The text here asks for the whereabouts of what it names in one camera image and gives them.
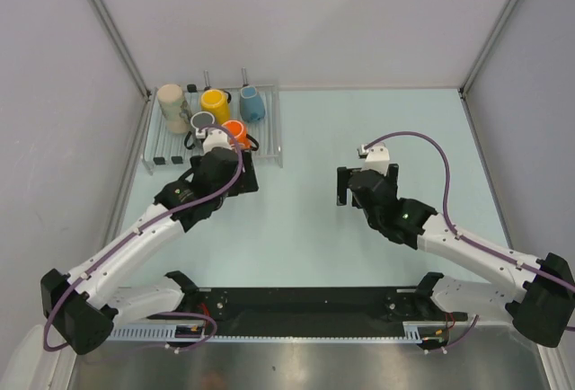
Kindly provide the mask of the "yellow cup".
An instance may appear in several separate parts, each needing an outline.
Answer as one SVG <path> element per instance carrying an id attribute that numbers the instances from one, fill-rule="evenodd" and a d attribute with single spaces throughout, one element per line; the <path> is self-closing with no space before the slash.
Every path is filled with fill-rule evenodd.
<path id="1" fill-rule="evenodd" d="M 217 123 L 224 124 L 231 119 L 227 94 L 219 89 L 207 89 L 199 99 L 203 111 L 211 113 Z"/>

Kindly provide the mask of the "orange cup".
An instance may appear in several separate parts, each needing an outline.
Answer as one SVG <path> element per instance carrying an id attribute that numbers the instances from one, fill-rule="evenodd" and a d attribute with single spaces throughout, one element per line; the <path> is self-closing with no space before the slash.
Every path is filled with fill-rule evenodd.
<path id="1" fill-rule="evenodd" d="M 240 120 L 228 120 L 223 123 L 226 128 L 235 138 L 242 150 L 249 150 L 256 152 L 260 148 L 260 144 L 255 137 L 248 133 L 246 125 Z"/>

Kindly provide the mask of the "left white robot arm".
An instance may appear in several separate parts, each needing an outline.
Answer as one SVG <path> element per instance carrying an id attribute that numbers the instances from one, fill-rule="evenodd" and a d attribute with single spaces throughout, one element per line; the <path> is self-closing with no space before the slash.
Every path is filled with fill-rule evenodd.
<path id="1" fill-rule="evenodd" d="M 52 269 L 41 278 L 44 330 L 56 330 L 78 355 L 97 349 L 122 325 L 146 318 L 191 319 L 185 336 L 213 337 L 216 322 L 182 272 L 168 272 L 148 287 L 122 284 L 163 246 L 211 217 L 225 199 L 258 189 L 249 150 L 217 146 L 193 158 L 191 168 L 166 184 L 124 234 L 72 270 Z"/>

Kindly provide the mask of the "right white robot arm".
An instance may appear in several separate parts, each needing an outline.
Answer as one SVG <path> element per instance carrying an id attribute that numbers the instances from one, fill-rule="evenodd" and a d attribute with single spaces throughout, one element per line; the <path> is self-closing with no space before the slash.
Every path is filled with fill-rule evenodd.
<path id="1" fill-rule="evenodd" d="M 362 210 L 368 226 L 388 241 L 437 255 L 483 279 L 465 282 L 430 273 L 414 297 L 416 312 L 425 319 L 443 312 L 491 318 L 512 324 L 536 344 L 557 347 L 574 312 L 574 278 L 567 261 L 554 253 L 541 259 L 482 244 L 457 231 L 433 207 L 398 197 L 398 173 L 396 164 L 386 173 L 338 168 L 338 205 Z"/>

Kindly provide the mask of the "grey cup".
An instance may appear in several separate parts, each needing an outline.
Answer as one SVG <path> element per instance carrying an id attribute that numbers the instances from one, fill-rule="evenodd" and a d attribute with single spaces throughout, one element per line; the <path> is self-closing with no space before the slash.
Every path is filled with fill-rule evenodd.
<path id="1" fill-rule="evenodd" d="M 183 145 L 186 149 L 192 150 L 196 147 L 203 147 L 208 133 L 208 127 L 216 123 L 214 115 L 208 111 L 199 111 L 190 118 L 190 130 L 184 138 Z"/>

